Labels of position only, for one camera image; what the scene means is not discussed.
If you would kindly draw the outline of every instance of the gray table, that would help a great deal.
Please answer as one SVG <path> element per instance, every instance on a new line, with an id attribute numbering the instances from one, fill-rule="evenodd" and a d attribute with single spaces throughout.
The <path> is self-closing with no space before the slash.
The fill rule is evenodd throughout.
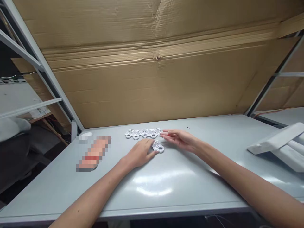
<path id="1" fill-rule="evenodd" d="M 259 114 L 257 117 L 273 122 L 282 127 L 286 127 L 297 122 L 304 123 L 304 107 L 285 109 L 274 113 Z"/>
<path id="2" fill-rule="evenodd" d="M 304 180 L 290 168 L 251 154 L 246 147 L 279 129 L 244 115 L 203 117 L 86 130 L 111 135 L 112 144 L 92 172 L 76 172 L 87 144 L 74 140 L 8 206 L 0 223 L 54 220 L 86 189 L 106 174 L 137 142 L 129 128 L 178 128 L 205 140 L 238 164 L 304 201 Z M 164 144 L 147 165 L 133 170 L 118 185 L 102 219 L 137 219 L 249 210 L 244 200 L 203 161 Z"/>

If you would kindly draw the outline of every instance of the hand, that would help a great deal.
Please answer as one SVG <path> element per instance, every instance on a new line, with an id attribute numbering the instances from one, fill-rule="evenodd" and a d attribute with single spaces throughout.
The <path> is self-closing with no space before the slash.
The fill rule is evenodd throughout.
<path id="1" fill-rule="evenodd" d="M 199 144 L 203 143 L 198 138 L 183 130 L 163 130 L 161 137 L 177 145 L 179 148 L 192 153 L 197 153 Z"/>
<path id="2" fill-rule="evenodd" d="M 137 142 L 130 152 L 124 157 L 126 162 L 130 164 L 131 168 L 140 167 L 152 159 L 158 151 L 153 151 L 148 154 L 154 139 L 142 139 Z"/>

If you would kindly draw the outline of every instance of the metal rack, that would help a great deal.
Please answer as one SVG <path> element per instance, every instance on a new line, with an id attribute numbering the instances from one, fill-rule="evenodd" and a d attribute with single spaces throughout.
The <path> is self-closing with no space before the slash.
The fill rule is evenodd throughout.
<path id="1" fill-rule="evenodd" d="M 275 71 L 274 75 L 270 77 L 264 88 L 261 90 L 260 94 L 257 96 L 256 100 L 253 102 L 251 107 L 245 112 L 245 114 L 249 117 L 254 116 L 254 112 L 256 109 L 259 107 L 260 103 L 266 96 L 267 92 L 269 91 L 271 85 L 275 81 L 277 77 L 304 77 L 304 72 L 286 72 L 283 73 L 282 71 L 284 70 L 285 66 L 287 63 L 290 61 L 291 57 L 294 55 L 294 53 L 298 50 L 299 46 L 303 43 L 304 41 L 304 35 L 295 43 L 293 48 L 290 50 L 290 52 L 287 54 L 283 62 L 279 65 L 277 70 Z"/>
<path id="2" fill-rule="evenodd" d="M 66 97 L 64 91 L 59 85 L 54 73 L 52 72 L 47 61 L 45 60 L 30 31 L 28 30 L 15 4 L 12 0 L 2 0 L 1 7 L 1 12 L 5 16 L 5 19 L 8 21 L 8 24 L 10 25 L 16 37 L 18 38 L 20 44 L 18 44 L 16 41 L 14 41 L 1 30 L 0 40 L 9 48 L 14 50 L 17 54 L 19 54 L 22 58 L 24 58 L 26 61 L 33 65 L 36 72 L 39 74 L 54 99 L 41 102 L 37 105 L 31 105 L 29 107 L 14 110 L 12 112 L 3 113 L 0 115 L 0 118 L 21 115 L 36 108 L 40 108 L 53 103 L 58 103 L 59 107 L 66 115 L 67 119 L 71 123 L 74 123 L 72 124 L 72 132 L 77 132 L 77 127 L 80 131 L 83 131 L 84 127 L 80 119 L 78 118 L 75 110 L 71 106 L 68 98 Z"/>
<path id="3" fill-rule="evenodd" d="M 27 28 L 25 22 L 23 21 L 21 15 L 19 14 L 16 6 L 14 5 L 12 0 L 0 0 L 2 14 L 5 16 L 5 19 L 8 21 L 9 26 L 11 27 L 13 33 L 15 34 L 17 41 L 19 44 L 6 35 L 3 31 L 0 30 L 0 40 L 18 53 L 21 57 L 27 60 L 30 64 L 34 66 L 37 73 L 41 77 L 42 81 L 47 86 L 48 90 L 52 94 L 52 100 L 42 102 L 38 105 L 32 105 L 31 107 L 22 108 L 19 110 L 15 110 L 13 112 L 4 113 L 0 115 L 0 118 L 11 117 L 23 114 L 25 111 L 28 112 L 30 110 L 43 107 L 47 104 L 58 103 L 60 108 L 62 109 L 63 113 L 66 115 L 68 120 L 72 124 L 72 132 L 75 135 L 78 131 L 83 131 L 85 128 L 83 127 L 80 119 L 78 118 L 75 110 L 71 106 L 68 98 L 66 97 L 64 91 L 62 90 L 60 84 L 58 83 L 54 73 L 52 72 L 50 66 L 48 65 L 47 61 L 45 60 L 43 54 L 41 53 L 38 45 L 36 44 L 34 38 L 32 37 L 29 29 Z M 292 55 L 296 52 L 298 47 L 304 40 L 304 36 L 302 36 L 297 43 L 294 45 L 292 50 L 288 53 L 286 58 L 283 60 L 281 65 L 276 70 L 275 74 L 269 79 L 266 83 L 254 103 L 251 107 L 246 111 L 247 116 L 252 116 L 255 112 L 256 108 L 260 105 L 261 101 L 267 94 L 269 88 L 271 87 L 272 83 L 275 81 L 277 77 L 281 76 L 298 76 L 304 77 L 304 72 L 292 72 L 292 73 L 283 73 L 283 69 L 291 59 Z"/>

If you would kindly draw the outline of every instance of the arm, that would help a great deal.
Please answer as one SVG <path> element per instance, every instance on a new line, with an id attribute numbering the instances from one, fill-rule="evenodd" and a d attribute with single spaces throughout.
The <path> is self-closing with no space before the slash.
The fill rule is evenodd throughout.
<path id="1" fill-rule="evenodd" d="M 113 190 L 125 175 L 135 167 L 147 163 L 157 154 L 157 151 L 147 154 L 153 142 L 153 139 L 139 141 L 106 175 L 66 209 L 50 227 L 92 227 Z"/>
<path id="2" fill-rule="evenodd" d="M 304 227 L 304 205 L 283 190 L 188 132 L 164 130 L 161 137 L 206 162 L 274 226 Z"/>

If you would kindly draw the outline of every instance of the small white plastic component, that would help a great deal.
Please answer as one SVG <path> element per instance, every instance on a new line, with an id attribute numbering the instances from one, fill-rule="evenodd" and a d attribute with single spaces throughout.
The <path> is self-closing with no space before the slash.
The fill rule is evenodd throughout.
<path id="1" fill-rule="evenodd" d="M 134 133 L 134 130 L 129 129 L 124 135 L 126 136 L 126 138 L 131 138 L 133 133 Z"/>
<path id="2" fill-rule="evenodd" d="M 272 152 L 296 172 L 304 172 L 303 123 L 281 129 L 247 148 L 253 154 Z"/>
<path id="3" fill-rule="evenodd" d="M 140 135 L 144 138 L 148 137 L 148 129 L 143 128 L 142 131 L 140 132 Z"/>
<path id="4" fill-rule="evenodd" d="M 299 135 L 298 137 L 296 137 L 294 140 L 297 141 L 298 143 L 304 145 L 304 133 Z"/>
<path id="5" fill-rule="evenodd" d="M 272 151 L 272 153 L 285 162 L 294 171 L 299 173 L 304 172 L 304 156 L 289 145 L 285 145 L 278 150 Z"/>
<path id="6" fill-rule="evenodd" d="M 151 137 L 151 138 L 156 138 L 157 134 L 156 134 L 154 129 L 149 129 L 148 130 L 148 136 Z"/>
<path id="7" fill-rule="evenodd" d="M 304 132 L 303 123 L 295 123 L 289 127 L 282 128 L 280 132 L 275 135 L 270 135 L 262 139 L 260 142 L 247 147 L 253 154 L 265 153 L 267 151 L 274 151 L 286 145 L 289 141 L 293 140 Z"/>
<path id="8" fill-rule="evenodd" d="M 158 136 L 160 136 L 160 133 L 162 132 L 162 129 L 161 128 L 156 128 L 155 129 L 155 132 Z"/>
<path id="9" fill-rule="evenodd" d="M 140 136 L 140 130 L 135 130 L 132 134 L 132 137 L 135 139 L 135 140 L 138 140 L 139 139 L 139 136 Z"/>
<path id="10" fill-rule="evenodd" d="M 158 140 L 154 141 L 154 143 L 152 144 L 152 147 L 153 147 L 153 150 L 157 150 L 160 153 L 162 153 L 165 150 L 163 145 L 161 145 Z"/>
<path id="11" fill-rule="evenodd" d="M 291 140 L 289 143 L 287 143 L 287 145 L 289 145 L 292 149 L 298 151 L 300 154 L 304 156 L 304 145 L 294 140 Z"/>

